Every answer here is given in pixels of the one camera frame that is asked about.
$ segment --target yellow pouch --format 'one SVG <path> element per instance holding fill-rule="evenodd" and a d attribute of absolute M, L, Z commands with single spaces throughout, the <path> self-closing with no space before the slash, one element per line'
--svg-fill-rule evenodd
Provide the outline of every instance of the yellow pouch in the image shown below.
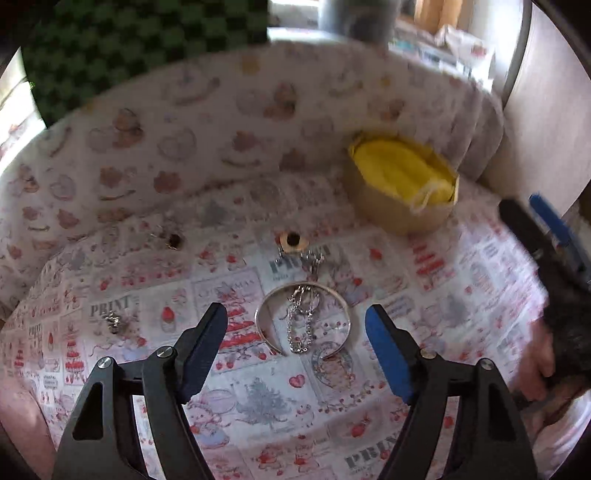
<path fill-rule="evenodd" d="M 361 138 L 349 154 L 367 184 L 413 210 L 454 199 L 456 179 L 433 161 L 429 147 L 402 138 Z"/>

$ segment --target bed sheet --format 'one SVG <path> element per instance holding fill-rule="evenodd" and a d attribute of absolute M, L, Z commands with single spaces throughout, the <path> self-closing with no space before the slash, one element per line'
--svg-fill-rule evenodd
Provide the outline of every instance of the bed sheet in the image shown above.
<path fill-rule="evenodd" d="M 358 218 L 338 171 L 282 174 L 220 185 L 168 210 L 131 217 L 68 246 L 0 332 L 0 378 L 24 382 L 57 446 L 96 361 L 145 358 L 195 325 L 213 301 L 229 327 L 203 391 L 185 411 L 217 480 L 362 480 L 377 477 L 407 415 L 365 335 L 365 310 L 381 303 L 393 321 L 444 358 L 493 359 L 511 381 L 528 323 L 544 292 L 521 245 L 500 222 L 498 199 L 463 181 L 460 202 L 435 233 L 396 238 Z M 185 243 L 172 251 L 160 227 Z M 347 300 L 352 335 L 337 358 L 323 349 L 343 320 L 324 301 L 308 355 L 273 355 L 253 325 L 264 294 L 306 277 L 277 257 L 277 235 L 296 230 L 327 261 L 320 281 Z M 287 294 L 262 321 L 284 350 Z M 100 319 L 119 312 L 126 328 Z M 148 473 L 163 478 L 145 405 L 134 398 Z M 429 478 L 441 475 L 453 433 L 451 398 Z"/>

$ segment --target patterned fabric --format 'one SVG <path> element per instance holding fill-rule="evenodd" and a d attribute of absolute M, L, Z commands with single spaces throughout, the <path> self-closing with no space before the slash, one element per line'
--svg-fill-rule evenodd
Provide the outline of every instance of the patterned fabric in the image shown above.
<path fill-rule="evenodd" d="M 46 125 L 170 62 L 267 41 L 266 0 L 61 0 L 22 47 Z"/>
<path fill-rule="evenodd" d="M 53 252 L 220 183 L 339 162 L 359 130 L 430 144 L 477 178 L 498 99 L 357 43 L 277 42 L 201 56 L 100 95 L 0 177 L 0 301 L 14 308 Z"/>
<path fill-rule="evenodd" d="M 57 445 L 99 358 L 145 358 L 220 301 L 228 331 L 203 391 L 185 408 L 214 477 L 375 478 L 408 407 L 389 391 L 365 335 L 368 306 L 381 303 L 420 345 L 447 359 L 492 358 L 510 381 L 527 324 L 544 301 L 527 253 L 497 217 L 497 198 L 464 179 L 461 193 L 441 229 L 413 238 L 389 236 L 357 218 L 335 174 L 212 188 L 176 202 L 165 217 L 108 226 L 45 265 L 0 332 L 1 375 L 28 386 Z M 151 235 L 158 225 L 178 229 L 185 247 L 166 249 Z M 275 262 L 277 234 L 286 228 L 322 249 L 320 281 L 352 310 L 353 333 L 336 359 L 320 358 L 344 320 L 327 298 L 308 355 L 273 355 L 254 327 L 265 293 L 306 277 L 297 261 Z M 287 296 L 261 317 L 285 351 Z M 120 335 L 100 319 L 109 309 L 125 319 Z M 135 408 L 148 473 L 162 479 L 142 398 Z M 456 410 L 457 399 L 450 399 L 430 479 L 443 471 Z"/>

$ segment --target green cloth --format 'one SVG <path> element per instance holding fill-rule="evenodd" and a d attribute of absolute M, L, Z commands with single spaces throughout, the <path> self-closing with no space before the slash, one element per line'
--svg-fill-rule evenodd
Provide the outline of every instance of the green cloth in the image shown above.
<path fill-rule="evenodd" d="M 49 127 L 158 66 L 267 41 L 267 0 L 61 0 L 22 59 Z"/>

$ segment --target silver ring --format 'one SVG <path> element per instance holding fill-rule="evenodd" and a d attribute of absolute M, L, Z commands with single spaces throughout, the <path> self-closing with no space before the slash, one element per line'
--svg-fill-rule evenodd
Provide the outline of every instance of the silver ring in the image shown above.
<path fill-rule="evenodd" d="M 261 310 L 262 310 L 263 306 L 273 295 L 275 295 L 283 290 L 288 290 L 289 288 L 297 288 L 299 286 L 310 286 L 310 287 L 315 287 L 315 288 L 319 288 L 321 290 L 324 290 L 326 293 L 328 293 L 328 294 L 332 295 L 334 298 L 336 298 L 337 301 L 340 303 L 341 307 L 343 307 L 343 312 L 345 313 L 345 318 L 347 318 L 347 334 L 346 334 L 343 342 L 336 348 L 336 350 L 334 350 L 333 352 L 327 353 L 325 356 L 322 357 L 322 360 L 326 360 L 327 358 L 330 358 L 331 356 L 339 353 L 343 349 L 343 347 L 345 346 L 345 343 L 346 343 L 347 339 L 349 338 L 349 334 L 351 333 L 351 316 L 349 315 L 349 305 L 347 305 L 347 301 L 339 294 L 339 292 L 337 292 L 336 290 L 334 290 L 330 287 L 327 287 L 326 285 L 323 285 L 322 283 L 318 283 L 315 281 L 295 281 L 295 282 L 290 282 L 285 285 L 282 285 L 281 287 L 277 287 L 274 290 L 271 290 L 267 295 L 265 295 L 265 298 L 262 299 L 261 304 L 256 309 L 256 312 L 255 312 L 256 331 L 261 336 L 262 340 L 267 344 L 267 347 L 269 347 L 271 352 L 278 353 L 279 355 L 285 356 L 285 354 L 280 349 L 278 349 L 275 345 L 273 345 L 269 341 L 269 339 L 265 336 L 265 334 L 261 330 L 261 327 L 259 326 L 258 320 L 259 320 L 259 315 L 261 314 Z"/>

